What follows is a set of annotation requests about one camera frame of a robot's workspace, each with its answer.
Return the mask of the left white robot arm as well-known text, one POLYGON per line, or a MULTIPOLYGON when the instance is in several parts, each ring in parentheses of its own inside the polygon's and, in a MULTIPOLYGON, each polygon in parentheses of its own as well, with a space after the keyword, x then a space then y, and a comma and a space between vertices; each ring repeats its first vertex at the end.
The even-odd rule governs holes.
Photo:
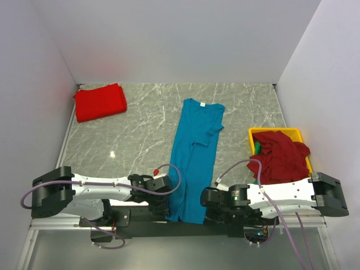
POLYGON ((96 221, 112 216, 111 200, 148 204, 151 213, 169 215, 173 184, 166 174, 131 174, 118 178, 93 178, 62 166, 33 181, 31 217, 49 218, 60 213, 96 221))

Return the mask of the blue t shirt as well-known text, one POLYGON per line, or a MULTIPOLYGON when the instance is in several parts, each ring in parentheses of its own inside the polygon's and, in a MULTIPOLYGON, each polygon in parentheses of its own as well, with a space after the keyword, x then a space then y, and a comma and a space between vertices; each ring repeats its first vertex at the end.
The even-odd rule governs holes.
POLYGON ((206 208, 201 206, 200 197, 212 182, 224 111, 219 103, 207 104, 192 98, 183 101, 170 157, 175 167, 168 171, 174 186, 181 183, 170 194, 167 220, 203 223, 206 208))

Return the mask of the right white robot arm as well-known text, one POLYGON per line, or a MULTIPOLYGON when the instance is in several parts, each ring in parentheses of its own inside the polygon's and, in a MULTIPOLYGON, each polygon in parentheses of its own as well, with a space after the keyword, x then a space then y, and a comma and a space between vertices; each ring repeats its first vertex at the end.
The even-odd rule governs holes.
POLYGON ((245 227, 263 226, 281 215, 301 211, 317 211, 325 217, 349 215, 341 182, 320 172, 290 183, 207 187, 200 204, 206 209, 207 221, 245 227))

